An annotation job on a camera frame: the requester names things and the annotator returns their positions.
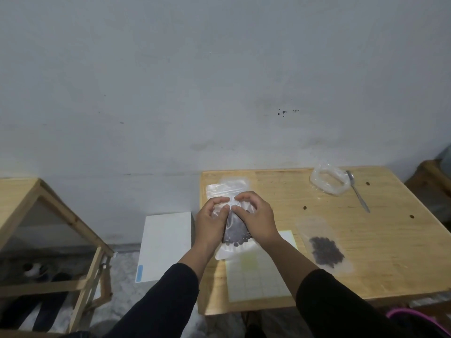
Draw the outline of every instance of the hand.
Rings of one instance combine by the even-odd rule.
[[[276,228],[276,222],[274,221],[274,212],[262,197],[254,191],[249,191],[240,193],[235,199],[238,201],[248,201],[256,209],[255,213],[251,214],[241,206],[232,206],[232,211],[245,222],[252,237],[263,249],[271,242],[281,238]]]
[[[210,198],[196,216],[196,240],[193,247],[205,252],[210,258],[221,243],[230,206],[224,205],[215,218],[211,217],[211,213],[216,204],[227,203],[229,200],[229,197]]]

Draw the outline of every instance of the clear plastic pouch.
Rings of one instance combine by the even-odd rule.
[[[324,178],[324,174],[335,178],[334,181],[340,182],[340,185],[334,185],[333,182],[328,182]],[[310,182],[324,192],[334,196],[339,196],[351,186],[348,174],[330,164],[319,164],[316,166],[310,175]]]
[[[307,253],[313,256],[318,267],[334,275],[353,272],[352,263],[346,258],[345,251],[324,218],[302,217],[296,228]]]
[[[221,208],[226,204],[230,206],[238,205],[246,211],[254,213],[255,209],[249,202],[239,202],[235,200],[235,196],[244,191],[250,191],[250,183],[245,178],[223,179],[219,184],[207,185],[206,197],[208,199],[220,196],[230,198],[228,203],[215,205],[211,215],[213,217],[217,216]],[[230,210],[225,224],[222,244],[219,247],[219,250],[217,250],[215,258],[217,260],[228,259],[243,252],[251,251],[257,247],[257,243],[252,238],[244,222],[235,214],[235,212]]]

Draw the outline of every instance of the black shirt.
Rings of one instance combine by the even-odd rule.
[[[180,337],[199,293],[196,274],[187,265],[172,265],[106,338]],[[315,338],[406,337],[329,273],[311,272],[300,284],[296,307]]]

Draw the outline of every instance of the finger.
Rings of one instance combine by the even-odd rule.
[[[241,192],[240,194],[235,196],[235,199],[238,201],[247,200],[249,201],[256,209],[262,205],[264,200],[254,191],[246,191]]]
[[[207,200],[205,205],[201,208],[201,212],[211,213],[216,204],[227,203],[230,200],[229,197],[214,197]]]
[[[238,206],[238,205],[233,205],[232,211],[235,212],[236,215],[238,217],[240,217],[241,220],[245,223],[246,223],[246,219],[249,218],[249,216],[250,216],[249,212],[247,212],[245,209],[243,209],[241,206]]]
[[[229,215],[230,206],[228,204],[224,205],[219,211],[218,219],[221,223],[225,224],[227,221],[227,217]]]

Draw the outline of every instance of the grid paper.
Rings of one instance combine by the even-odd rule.
[[[298,249],[291,230],[279,234]],[[261,247],[226,260],[225,269],[229,302],[291,295],[276,265]]]

